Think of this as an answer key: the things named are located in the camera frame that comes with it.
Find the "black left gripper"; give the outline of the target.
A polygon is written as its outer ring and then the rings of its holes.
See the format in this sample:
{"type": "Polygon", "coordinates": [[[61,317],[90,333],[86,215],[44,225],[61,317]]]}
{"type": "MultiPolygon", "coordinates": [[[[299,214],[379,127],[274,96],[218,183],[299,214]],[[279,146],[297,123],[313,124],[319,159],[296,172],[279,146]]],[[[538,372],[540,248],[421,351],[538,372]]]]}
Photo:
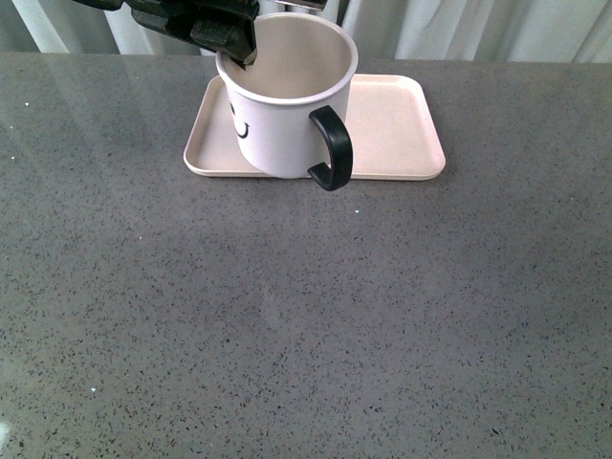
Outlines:
{"type": "Polygon", "coordinates": [[[223,54],[244,68],[257,57],[254,19],[258,1],[197,0],[78,0],[79,4],[118,11],[127,5],[143,27],[169,37],[196,43],[223,54]]]}

